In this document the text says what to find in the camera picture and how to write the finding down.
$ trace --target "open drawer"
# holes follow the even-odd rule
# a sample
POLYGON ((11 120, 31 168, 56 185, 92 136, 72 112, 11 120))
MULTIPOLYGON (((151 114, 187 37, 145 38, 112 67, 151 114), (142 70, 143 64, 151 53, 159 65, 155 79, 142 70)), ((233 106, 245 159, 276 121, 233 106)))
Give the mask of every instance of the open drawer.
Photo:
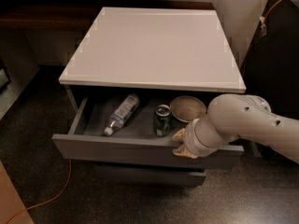
POLYGON ((141 93, 141 104, 136 113, 112 136, 105 136, 104 129, 126 94, 84 98, 69 133, 55 134, 52 140, 68 159, 193 169, 232 168, 243 153, 241 146, 226 145, 206 158, 193 160, 172 154, 178 142, 172 142, 171 137, 186 123, 173 119, 168 136, 155 135, 153 111, 157 105, 169 105, 174 98, 172 93, 141 93))

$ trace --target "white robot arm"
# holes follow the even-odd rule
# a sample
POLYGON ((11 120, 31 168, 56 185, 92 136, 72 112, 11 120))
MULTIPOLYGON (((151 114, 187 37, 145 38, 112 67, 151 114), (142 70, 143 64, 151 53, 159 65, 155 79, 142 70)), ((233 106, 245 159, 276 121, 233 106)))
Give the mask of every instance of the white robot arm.
POLYGON ((271 113, 259 96, 237 94, 216 97, 202 119, 187 125, 183 142, 191 155, 180 156, 205 157, 238 138, 271 147, 299 163, 299 121, 271 113))

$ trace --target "green can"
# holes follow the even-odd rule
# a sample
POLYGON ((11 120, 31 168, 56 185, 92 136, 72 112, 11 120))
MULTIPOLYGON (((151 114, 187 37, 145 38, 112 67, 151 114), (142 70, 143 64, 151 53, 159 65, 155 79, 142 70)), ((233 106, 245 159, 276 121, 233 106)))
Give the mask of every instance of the green can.
POLYGON ((153 131, 163 137, 170 133, 172 114, 169 106, 159 105, 153 115, 153 131))

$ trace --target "label on bottle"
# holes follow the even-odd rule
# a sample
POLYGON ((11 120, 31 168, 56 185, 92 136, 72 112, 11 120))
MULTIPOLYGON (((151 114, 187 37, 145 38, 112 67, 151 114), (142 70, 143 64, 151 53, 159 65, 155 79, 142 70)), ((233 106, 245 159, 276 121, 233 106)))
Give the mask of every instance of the label on bottle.
POLYGON ((114 112, 118 120, 121 119, 121 123, 125 123, 137 109, 139 105, 139 99, 136 95, 130 94, 114 112))

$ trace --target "electrical cord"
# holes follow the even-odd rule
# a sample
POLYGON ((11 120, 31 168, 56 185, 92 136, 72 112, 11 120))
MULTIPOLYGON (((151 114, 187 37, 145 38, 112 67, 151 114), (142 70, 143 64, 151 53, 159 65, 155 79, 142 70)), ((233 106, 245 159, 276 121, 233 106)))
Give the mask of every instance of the electrical cord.
POLYGON ((56 195, 55 197, 53 197, 53 198, 51 198, 51 199, 49 199, 49 200, 47 200, 47 201, 45 201, 45 202, 43 202, 43 203, 39 203, 39 204, 36 204, 36 205, 33 205, 33 206, 28 207, 28 208, 24 208, 24 209, 20 210, 19 212, 15 213, 13 216, 11 216, 11 217, 5 222, 5 224, 8 224, 13 218, 17 217, 19 214, 21 214, 21 213, 23 213, 23 212, 26 212, 26 211, 31 210, 31 209, 34 209, 34 208, 36 208, 36 207, 38 207, 38 206, 41 206, 41 205, 50 203, 50 202, 56 200, 57 198, 59 198, 60 195, 62 195, 62 194, 64 193, 66 187, 68 186, 68 183, 69 183, 69 180, 70 180, 70 178, 71 178, 71 175, 72 175, 72 160, 69 159, 69 173, 68 173, 68 178, 67 178, 67 181, 66 181, 66 183, 65 183, 65 185, 64 185, 64 188, 60 191, 60 193, 59 193, 58 195, 56 195))
POLYGON ((269 17, 270 12, 273 10, 274 7, 276 7, 278 4, 280 4, 282 1, 284 0, 278 0, 273 6, 271 6, 269 8, 269 10, 267 11, 267 13, 265 14, 265 16, 263 17, 263 19, 261 20, 261 30, 260 33, 258 35, 258 38, 256 38, 256 40, 254 42, 251 43, 251 45, 249 46, 245 57, 244 57, 244 63, 243 63, 243 73, 242 73, 242 77, 244 77, 245 75, 245 70, 246 70, 246 59, 247 56, 249 55, 250 50, 252 49, 252 47, 263 37, 263 29, 265 29, 265 22, 269 17))

